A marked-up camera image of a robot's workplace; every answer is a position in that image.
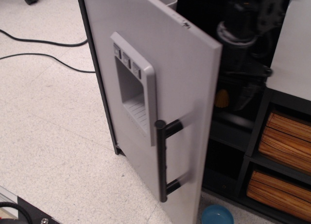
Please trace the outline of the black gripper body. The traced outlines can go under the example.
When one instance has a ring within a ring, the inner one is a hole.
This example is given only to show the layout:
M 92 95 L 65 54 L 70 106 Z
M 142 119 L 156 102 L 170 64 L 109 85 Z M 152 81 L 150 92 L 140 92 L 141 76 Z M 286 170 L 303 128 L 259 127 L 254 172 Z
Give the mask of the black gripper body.
M 226 84 L 245 85 L 254 83 L 262 86 L 273 71 L 255 60 L 250 49 L 255 41 L 221 41 L 223 45 L 218 81 Z

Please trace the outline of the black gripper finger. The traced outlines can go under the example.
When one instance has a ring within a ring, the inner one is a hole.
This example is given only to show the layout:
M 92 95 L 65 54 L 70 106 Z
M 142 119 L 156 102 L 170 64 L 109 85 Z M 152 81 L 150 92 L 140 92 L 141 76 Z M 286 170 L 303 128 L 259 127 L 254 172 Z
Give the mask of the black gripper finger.
M 253 97 L 260 91 L 260 86 L 254 83 L 248 83 L 241 87 L 237 96 L 234 98 L 233 110 L 239 111 L 253 99 Z

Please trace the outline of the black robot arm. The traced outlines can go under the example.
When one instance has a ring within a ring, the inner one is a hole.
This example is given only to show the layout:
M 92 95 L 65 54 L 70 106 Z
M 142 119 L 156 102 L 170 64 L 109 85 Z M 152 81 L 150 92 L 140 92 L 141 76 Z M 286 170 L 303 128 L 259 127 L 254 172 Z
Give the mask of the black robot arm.
M 273 74 L 262 62 L 274 47 L 272 31 L 281 28 L 286 0 L 229 0 L 224 19 L 217 25 L 223 44 L 221 78 L 240 81 L 232 109 L 244 109 Z

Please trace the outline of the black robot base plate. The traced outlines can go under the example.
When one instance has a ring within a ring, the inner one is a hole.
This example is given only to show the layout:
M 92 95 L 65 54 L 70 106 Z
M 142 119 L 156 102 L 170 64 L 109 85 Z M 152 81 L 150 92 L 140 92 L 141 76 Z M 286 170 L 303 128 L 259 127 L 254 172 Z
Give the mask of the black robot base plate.
M 54 217 L 18 196 L 14 200 L 0 198 L 0 218 L 2 220 L 11 218 L 25 224 L 61 224 Z

